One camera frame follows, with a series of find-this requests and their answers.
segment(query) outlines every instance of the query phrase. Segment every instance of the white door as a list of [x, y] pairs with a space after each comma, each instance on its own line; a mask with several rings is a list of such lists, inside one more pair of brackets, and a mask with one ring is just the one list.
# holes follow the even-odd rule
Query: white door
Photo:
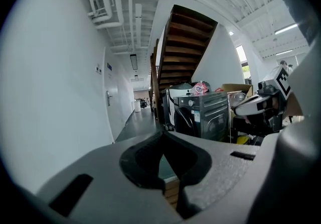
[[104, 52], [104, 97], [107, 108], [108, 120], [114, 141], [117, 139], [119, 133], [123, 128], [122, 113], [120, 108], [120, 101], [117, 87], [117, 69], [113, 59]]

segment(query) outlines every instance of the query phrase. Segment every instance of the gray floor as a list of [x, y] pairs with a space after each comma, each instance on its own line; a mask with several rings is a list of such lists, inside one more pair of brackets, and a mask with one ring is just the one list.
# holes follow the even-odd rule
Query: gray floor
[[[153, 113], [150, 109], [141, 109], [139, 113], [133, 113], [123, 130], [116, 139], [116, 143], [127, 140], [132, 137], [156, 133], [163, 129], [163, 126], [155, 121]], [[159, 163], [158, 176], [167, 179], [175, 176], [171, 166], [163, 156]]]

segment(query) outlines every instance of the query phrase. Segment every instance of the yellow object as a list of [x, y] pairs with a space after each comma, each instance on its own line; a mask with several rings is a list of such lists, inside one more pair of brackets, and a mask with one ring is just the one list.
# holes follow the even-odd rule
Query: yellow object
[[238, 138], [237, 138], [236, 143], [239, 144], [239, 145], [244, 145], [244, 144], [247, 143], [247, 141], [249, 141], [249, 137], [247, 137], [247, 136], [241, 136], [241, 137], [238, 137]]

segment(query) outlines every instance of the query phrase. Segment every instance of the black slot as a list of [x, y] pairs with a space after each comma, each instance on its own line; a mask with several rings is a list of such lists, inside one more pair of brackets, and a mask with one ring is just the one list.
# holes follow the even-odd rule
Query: black slot
[[238, 158], [242, 158], [244, 160], [250, 160], [253, 161], [255, 158], [254, 154], [245, 154], [245, 153], [241, 153], [241, 152], [236, 152], [234, 151], [233, 153], [231, 153], [230, 155], [234, 156], [234, 157], [238, 157]]
[[87, 174], [78, 175], [60, 194], [49, 204], [49, 207], [64, 217], [67, 217], [82, 194], [93, 180]]

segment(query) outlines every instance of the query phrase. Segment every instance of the wooden staircase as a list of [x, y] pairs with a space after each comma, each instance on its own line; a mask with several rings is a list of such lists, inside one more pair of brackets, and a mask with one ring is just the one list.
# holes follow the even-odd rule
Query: wooden staircase
[[150, 86], [151, 94], [155, 92], [156, 108], [160, 108], [162, 90], [172, 85], [191, 81], [216, 26], [216, 21], [198, 12], [182, 6], [173, 7], [165, 27], [164, 39], [160, 41], [162, 52], [158, 74], [155, 69], [158, 41], [150, 57]]

